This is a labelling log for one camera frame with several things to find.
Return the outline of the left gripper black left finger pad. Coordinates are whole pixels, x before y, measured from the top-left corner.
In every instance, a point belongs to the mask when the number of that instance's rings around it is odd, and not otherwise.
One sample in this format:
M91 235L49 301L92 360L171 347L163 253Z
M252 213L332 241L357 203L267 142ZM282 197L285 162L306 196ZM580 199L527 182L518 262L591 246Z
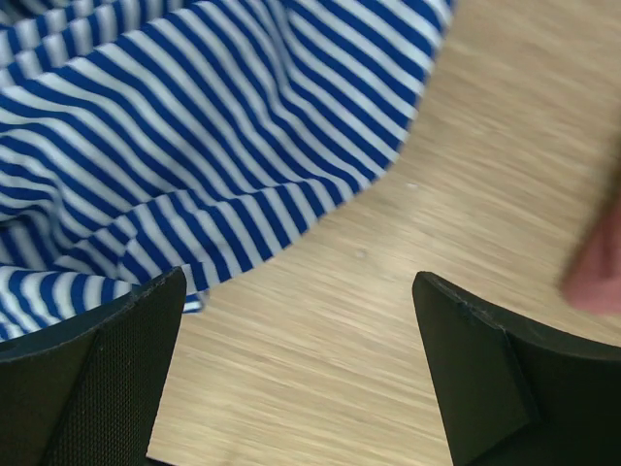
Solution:
M2 343L2 464L156 464L147 449L185 291L175 269Z

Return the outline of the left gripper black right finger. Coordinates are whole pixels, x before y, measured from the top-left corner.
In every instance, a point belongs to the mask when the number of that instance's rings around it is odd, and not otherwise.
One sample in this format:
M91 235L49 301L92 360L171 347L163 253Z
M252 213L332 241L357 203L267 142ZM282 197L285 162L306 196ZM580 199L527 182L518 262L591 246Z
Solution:
M430 272L412 298L455 465L617 465L620 349Z

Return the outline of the red graphic tank top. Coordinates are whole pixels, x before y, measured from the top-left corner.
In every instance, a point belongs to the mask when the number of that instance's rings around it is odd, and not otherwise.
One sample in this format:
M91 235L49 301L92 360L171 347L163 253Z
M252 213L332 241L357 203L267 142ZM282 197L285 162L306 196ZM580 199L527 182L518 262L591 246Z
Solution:
M604 210L580 248L562 292L581 311L620 313L620 195Z

